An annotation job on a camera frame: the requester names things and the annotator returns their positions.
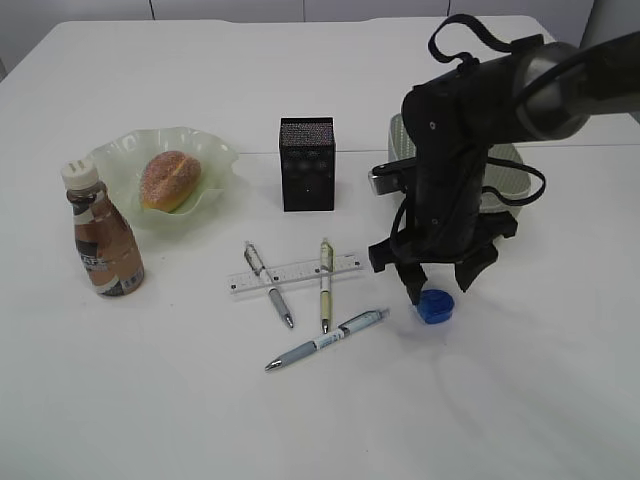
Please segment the bread roll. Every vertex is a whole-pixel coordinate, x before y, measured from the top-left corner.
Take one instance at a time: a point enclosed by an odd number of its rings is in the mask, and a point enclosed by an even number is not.
[[[184,202],[198,185],[200,162],[183,152],[156,155],[147,164],[140,182],[142,208],[171,212]]]

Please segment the black box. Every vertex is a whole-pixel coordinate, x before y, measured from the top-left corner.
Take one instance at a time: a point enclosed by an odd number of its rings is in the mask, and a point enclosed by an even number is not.
[[[280,168],[285,212],[333,210],[333,118],[281,119]]]

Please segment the white pen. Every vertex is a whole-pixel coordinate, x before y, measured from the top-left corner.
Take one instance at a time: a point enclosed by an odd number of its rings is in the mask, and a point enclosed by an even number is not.
[[[291,365],[298,360],[302,360],[309,355],[313,355],[318,350],[322,350],[323,348],[328,347],[332,343],[338,342],[343,338],[347,338],[352,333],[359,332],[360,330],[364,330],[371,325],[375,325],[376,323],[382,321],[382,319],[384,319],[388,315],[388,308],[385,310],[369,310],[368,312],[361,313],[357,317],[353,317],[351,320],[338,325],[338,328],[336,328],[333,332],[328,332],[320,335],[318,338],[303,343],[299,347],[296,347],[293,350],[289,350],[287,353],[280,355],[275,360],[269,362],[269,364],[264,367],[264,369],[268,372],[270,370],[277,370],[279,368],[286,367],[287,365]]]
[[[265,286],[267,294],[271,299],[271,303],[276,307],[278,315],[280,315],[282,321],[289,328],[293,328],[293,317],[291,316],[291,312],[289,312],[287,304],[284,303],[280,290],[278,290],[278,287],[274,285],[271,275],[269,275],[264,263],[262,263],[262,259],[260,258],[260,255],[258,255],[256,247],[251,242],[245,242],[245,247],[244,258],[247,260],[247,263],[253,270],[255,276],[262,281],[262,284]]]
[[[333,247],[326,238],[320,244],[320,320],[322,333],[331,328],[331,272],[333,272]]]

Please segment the white bottle cap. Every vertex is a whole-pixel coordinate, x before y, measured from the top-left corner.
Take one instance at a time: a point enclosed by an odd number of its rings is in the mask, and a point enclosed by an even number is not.
[[[98,169],[93,161],[88,159],[69,162],[62,167],[60,173],[67,190],[84,190],[100,180]]]

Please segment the pen tip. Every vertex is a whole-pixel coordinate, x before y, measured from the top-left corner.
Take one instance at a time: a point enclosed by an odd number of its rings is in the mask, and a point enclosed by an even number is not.
[[[273,370],[274,368],[279,368],[282,366],[282,360],[274,360],[269,363],[266,367],[264,367],[264,371],[268,372],[269,370]]]

